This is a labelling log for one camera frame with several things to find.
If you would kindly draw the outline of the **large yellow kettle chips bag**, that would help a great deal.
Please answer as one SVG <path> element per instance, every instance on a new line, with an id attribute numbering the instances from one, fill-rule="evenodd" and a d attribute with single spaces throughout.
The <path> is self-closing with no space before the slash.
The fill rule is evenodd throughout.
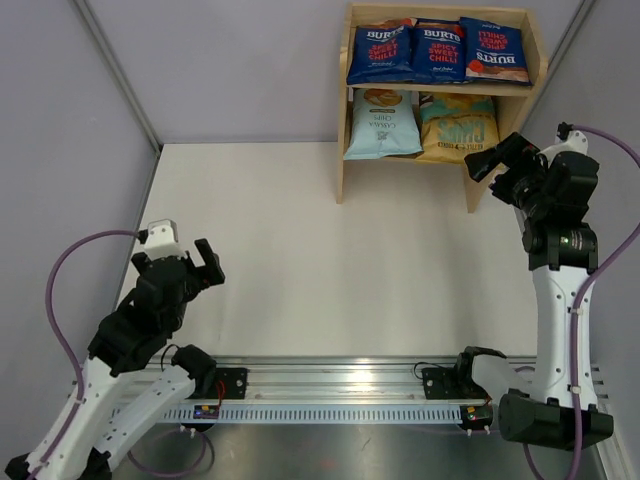
<path id="1" fill-rule="evenodd" d="M 420 92 L 422 153 L 426 163 L 462 164 L 468 154 L 499 143 L 491 96 Z"/>

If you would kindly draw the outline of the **blue Burts chips bag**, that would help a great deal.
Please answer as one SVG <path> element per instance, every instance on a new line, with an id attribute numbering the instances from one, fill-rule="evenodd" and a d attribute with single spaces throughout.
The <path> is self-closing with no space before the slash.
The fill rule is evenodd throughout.
<path id="1" fill-rule="evenodd" d="M 465 33 L 465 80 L 529 86 L 522 34 L 517 28 L 461 17 Z"/>
<path id="2" fill-rule="evenodd" d="M 413 18 L 359 25 L 354 36 L 348 85 L 410 82 Z"/>
<path id="3" fill-rule="evenodd" d="M 419 19 L 411 32 L 411 68 L 414 83 L 463 83 L 465 33 L 460 24 Z"/>

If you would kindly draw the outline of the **light blue cassava chips bag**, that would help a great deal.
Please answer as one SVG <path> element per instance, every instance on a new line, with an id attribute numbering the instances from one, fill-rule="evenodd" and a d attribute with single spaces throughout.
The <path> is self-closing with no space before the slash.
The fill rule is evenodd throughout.
<path id="1" fill-rule="evenodd" d="M 354 91 L 351 136 L 345 160 L 373 160 L 422 152 L 409 91 Z"/>

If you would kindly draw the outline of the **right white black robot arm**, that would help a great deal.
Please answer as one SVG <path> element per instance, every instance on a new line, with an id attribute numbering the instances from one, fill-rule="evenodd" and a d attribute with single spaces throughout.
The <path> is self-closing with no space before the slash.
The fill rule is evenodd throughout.
<path id="1" fill-rule="evenodd" d="M 506 356 L 466 348 L 454 368 L 456 389 L 483 392 L 498 406 L 503 439 L 526 445 L 582 451 L 608 439 L 611 415 L 598 409 L 591 378 L 589 308 L 599 264 L 598 240 L 585 222 L 598 184 L 599 164 L 586 137 L 567 131 L 541 150 L 519 133 L 466 157 L 472 180 L 498 165 L 492 194 L 524 214 L 523 248 L 537 302 L 537 354 L 530 381 Z"/>

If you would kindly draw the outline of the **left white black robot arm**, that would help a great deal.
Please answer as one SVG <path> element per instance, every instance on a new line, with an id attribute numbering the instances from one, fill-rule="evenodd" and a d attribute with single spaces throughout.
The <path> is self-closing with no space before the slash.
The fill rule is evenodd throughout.
<path id="1" fill-rule="evenodd" d="M 148 390 L 118 415 L 112 413 L 121 394 L 181 327 L 187 304 L 224 283 L 209 242 L 198 239 L 195 247 L 201 266 L 186 252 L 156 256 L 149 242 L 133 256 L 135 287 L 100 322 L 86 361 L 74 365 L 76 386 L 58 419 L 36 449 L 9 461 L 9 478 L 109 479 L 172 403 L 214 390 L 215 360 L 187 345 Z"/>

